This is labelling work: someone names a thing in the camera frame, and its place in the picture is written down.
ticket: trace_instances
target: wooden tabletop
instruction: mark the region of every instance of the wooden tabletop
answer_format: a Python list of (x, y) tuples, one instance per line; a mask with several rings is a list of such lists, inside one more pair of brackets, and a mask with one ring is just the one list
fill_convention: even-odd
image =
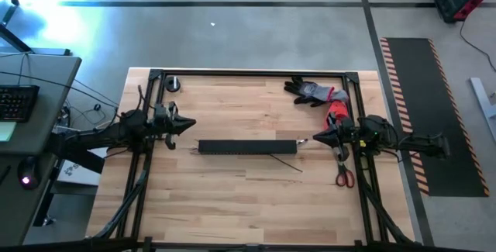
[[(129, 69), (121, 111), (136, 107), (137, 86), (146, 90), (149, 71)], [(387, 117), (377, 72), (358, 73), (366, 114)], [(312, 135), (323, 130), (327, 105), (294, 105), (295, 96), (283, 89), (287, 78), (178, 78), (181, 90), (166, 92), (164, 102), (175, 101), (180, 115), (196, 119), (197, 124), (177, 138), (176, 150), (155, 144), (140, 239), (325, 245), (365, 239), (358, 187), (335, 185), (337, 166), (331, 149), (312, 140)], [(312, 81), (342, 87), (339, 79)], [(350, 97), (355, 104), (354, 92)], [(265, 155), (199, 155), (192, 151), (198, 140), (304, 138), (310, 140), (298, 147), (297, 154), (278, 155), (302, 173)], [(101, 230), (121, 205), (130, 161), (131, 153), (107, 159), (87, 235)], [(398, 163), (387, 154), (375, 161), (384, 207), (413, 239)], [(346, 164), (354, 173), (352, 158)], [(370, 212), (378, 238), (377, 217), (373, 209)], [(129, 214), (126, 235), (130, 234), (134, 208)]]

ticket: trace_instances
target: gray floor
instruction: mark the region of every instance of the gray floor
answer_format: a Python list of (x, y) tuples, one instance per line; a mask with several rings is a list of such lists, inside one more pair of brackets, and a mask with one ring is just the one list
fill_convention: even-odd
[[(95, 1), (272, 1), (359, 0), (95, 0)], [(431, 0), (370, 0), (430, 2)], [(0, 12), (5, 10), (3, 3)], [(482, 78), (488, 92), (496, 78), (487, 60), (459, 37), (460, 24), (443, 23), (435, 9), (373, 9), (378, 36), (434, 41), (472, 138), (490, 190), (496, 191), (496, 144), (467, 82)], [(467, 39), (496, 60), (496, 9), (476, 10), (464, 29)], [(32, 0), (9, 23), (34, 47), (66, 47), (82, 57), (80, 81), (118, 101), (129, 67), (237, 67), (376, 70), (362, 8), (81, 8)], [(94, 101), (71, 92), (72, 105)], [(77, 126), (91, 125), (79, 121)], [(437, 246), (491, 250), (496, 244), (496, 198), (424, 198)], [(27, 243), (84, 236), (92, 198), (60, 196), (50, 213), (58, 222), (33, 229)]]

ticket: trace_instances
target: desk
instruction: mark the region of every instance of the desk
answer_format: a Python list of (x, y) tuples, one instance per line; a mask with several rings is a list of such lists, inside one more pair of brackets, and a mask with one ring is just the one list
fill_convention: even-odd
[[(19, 73), (23, 55), (1, 57), (0, 71)], [(81, 59), (29, 55), (24, 60), (23, 74), (71, 86)], [(17, 77), (0, 74), (0, 84), (16, 84)], [(31, 225), (36, 208), (43, 197), (50, 173), (57, 158), (43, 154), (43, 148), (62, 107), (68, 88), (47, 84), (43, 81), (21, 78), (22, 85), (38, 85), (40, 91), (31, 118), (27, 123), (17, 123), (11, 140), (0, 143), (0, 171), (12, 167), (9, 175), (0, 185), (0, 220), (5, 224), (0, 228), (0, 247), (20, 245)], [(23, 190), (17, 181), (17, 165), (27, 154), (40, 156), (39, 166), (42, 177), (40, 186), (34, 190)]]
[[(145, 90), (149, 71), (129, 69), (121, 111), (136, 107), (136, 87)], [(377, 72), (358, 73), (366, 113), (387, 117)], [(295, 97), (283, 89), (287, 78), (179, 76), (179, 80), (181, 92), (166, 92), (164, 102), (175, 101), (180, 114), (197, 119), (197, 124), (177, 138), (176, 150), (155, 144), (141, 240), (152, 236), (158, 243), (323, 245), (364, 240), (357, 187), (335, 185), (337, 166), (329, 147), (310, 140), (298, 154), (278, 156), (302, 169), (301, 174), (268, 156), (205, 156), (190, 151), (202, 139), (311, 138), (322, 130), (328, 107), (294, 105)], [(312, 80), (341, 87), (339, 80)], [(120, 206), (130, 161), (131, 154), (120, 154), (105, 162), (87, 235), (101, 230)], [(354, 170), (353, 160), (346, 163)], [(413, 239), (396, 159), (376, 157), (376, 169), (384, 207)], [(129, 214), (127, 236), (133, 208)], [(375, 220), (373, 226), (378, 238)]]

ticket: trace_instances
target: black floor mat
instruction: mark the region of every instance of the black floor mat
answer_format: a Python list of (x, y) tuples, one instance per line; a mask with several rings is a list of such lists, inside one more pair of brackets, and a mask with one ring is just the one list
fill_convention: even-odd
[(487, 197), (489, 189), (456, 108), (439, 56), (427, 39), (382, 38), (381, 46), (403, 130), (443, 132), (451, 157), (410, 153), (418, 189), (431, 196)]

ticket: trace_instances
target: keyboard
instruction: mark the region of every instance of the keyboard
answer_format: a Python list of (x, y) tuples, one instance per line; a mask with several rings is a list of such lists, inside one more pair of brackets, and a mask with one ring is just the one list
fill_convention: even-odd
[(39, 89), (36, 85), (0, 85), (0, 122), (27, 122)]

